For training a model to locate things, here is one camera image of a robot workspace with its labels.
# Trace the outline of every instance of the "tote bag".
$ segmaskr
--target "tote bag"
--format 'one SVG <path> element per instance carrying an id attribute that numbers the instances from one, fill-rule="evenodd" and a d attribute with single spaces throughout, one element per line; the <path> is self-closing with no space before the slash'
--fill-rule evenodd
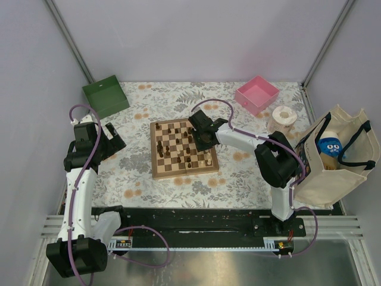
<path id="1" fill-rule="evenodd" d="M 321 161 L 317 143 L 324 131 L 337 133 L 343 145 L 338 155 L 338 170 L 325 170 Z M 366 181 L 380 158 L 380 145 L 364 110 L 352 117 L 337 105 L 304 133 L 295 152 L 305 164 L 306 171 L 304 180 L 295 187 L 295 199 L 329 207 Z M 297 179 L 301 177 L 301 171 L 299 167 Z"/>

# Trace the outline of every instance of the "tape roll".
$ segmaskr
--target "tape roll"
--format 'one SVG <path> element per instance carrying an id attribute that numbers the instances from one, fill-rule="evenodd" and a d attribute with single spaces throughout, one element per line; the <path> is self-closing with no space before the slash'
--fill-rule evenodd
<path id="1" fill-rule="evenodd" d="M 267 130 L 270 133 L 281 131 L 286 135 L 297 119 L 298 115 L 293 109 L 288 106 L 278 106 L 267 123 Z"/>

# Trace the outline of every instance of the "black bag handle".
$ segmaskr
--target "black bag handle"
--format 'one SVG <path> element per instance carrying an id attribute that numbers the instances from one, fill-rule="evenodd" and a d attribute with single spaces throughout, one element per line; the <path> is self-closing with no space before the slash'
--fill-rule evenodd
<path id="1" fill-rule="evenodd" d="M 317 151 L 319 154 L 321 153 L 321 150 L 320 150 L 319 146 L 317 145 L 317 143 L 319 142 L 320 137 L 322 136 L 323 132 L 327 129 L 327 126 L 332 119 L 331 112 L 328 112 L 327 115 L 324 117 L 324 119 L 325 119 L 325 121 L 324 121 L 322 127 L 320 128 L 318 134 L 316 135 L 316 138 L 315 138 L 315 145 L 316 145 L 316 148 L 317 148 Z"/>
<path id="2" fill-rule="evenodd" d="M 348 148 L 357 140 L 357 138 L 359 137 L 359 135 L 362 133 L 363 130 L 367 133 L 369 131 L 371 131 L 369 120 L 360 126 L 360 128 L 357 130 L 357 132 L 354 133 L 354 135 L 352 136 L 351 140 L 349 140 L 348 144 L 346 144 L 346 146 L 343 148 L 343 150 L 341 150 L 340 154 L 338 155 L 338 161 L 341 165 L 344 165 L 347 167 L 365 166 L 364 170 L 371 170 L 376 166 L 376 162 L 373 160 L 369 160 L 368 162 L 357 162 L 357 163 L 344 162 L 343 161 L 343 156 L 344 156 L 345 151 L 348 150 Z"/>

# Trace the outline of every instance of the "small paper box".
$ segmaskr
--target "small paper box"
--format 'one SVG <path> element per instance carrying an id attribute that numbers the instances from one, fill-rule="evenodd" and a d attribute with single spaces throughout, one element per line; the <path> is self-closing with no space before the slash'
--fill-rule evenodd
<path id="1" fill-rule="evenodd" d="M 116 76 L 86 85 L 83 92 L 101 119 L 130 107 Z"/>
<path id="2" fill-rule="evenodd" d="M 278 97 L 279 89 L 261 76 L 256 76 L 236 90 L 235 100 L 252 115 L 265 110 Z"/>

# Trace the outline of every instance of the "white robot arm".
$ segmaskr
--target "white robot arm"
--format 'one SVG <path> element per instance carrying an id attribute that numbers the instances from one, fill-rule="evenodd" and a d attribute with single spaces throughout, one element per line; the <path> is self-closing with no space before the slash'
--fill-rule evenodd
<path id="1" fill-rule="evenodd" d="M 91 202 L 98 166 L 103 160 L 126 146 L 111 123 L 106 124 L 106 128 L 112 139 L 108 139 L 103 130 L 98 129 L 90 115 L 85 116 L 79 123 L 74 122 L 75 140 L 70 143 L 64 160 L 67 172 L 67 204 L 64 220 L 57 242 L 48 244 L 46 248 L 46 256 L 64 278 L 74 275 L 68 257 L 68 242 L 71 243 L 72 256 L 79 274 L 103 271 L 107 265 L 106 245 L 121 225 L 118 212 L 105 212 L 99 215 L 94 227 L 91 225 Z M 99 144 L 81 176 L 81 171 L 95 148 L 99 130 L 101 132 Z M 75 181 L 79 176 L 77 189 L 73 192 Z"/>
<path id="2" fill-rule="evenodd" d="M 218 129 L 216 132 L 216 137 L 220 144 L 236 147 L 254 156 L 256 156 L 255 150 L 257 149 L 257 146 L 265 143 L 264 140 L 256 139 L 248 135 L 238 133 L 237 131 L 233 131 L 229 128 L 227 123 Z M 295 178 L 290 178 L 290 180 L 286 183 L 286 186 L 283 188 L 270 185 L 271 197 L 273 201 L 271 213 L 281 221 L 285 221 L 290 218 L 293 213 L 293 210 L 289 204 L 289 188 L 290 184 L 294 181 Z"/>
<path id="3" fill-rule="evenodd" d="M 229 127 L 227 120 L 212 121 L 201 110 L 189 118 L 193 125 L 192 135 L 199 151 L 216 144 L 236 147 L 256 156 L 262 177 L 271 186 L 273 200 L 271 212 L 281 221 L 289 219 L 293 213 L 290 184 L 295 181 L 298 162 L 283 148 L 258 138 L 270 138 L 292 149 L 285 136 L 280 132 L 268 135 L 249 136 L 248 132 L 237 132 Z"/>

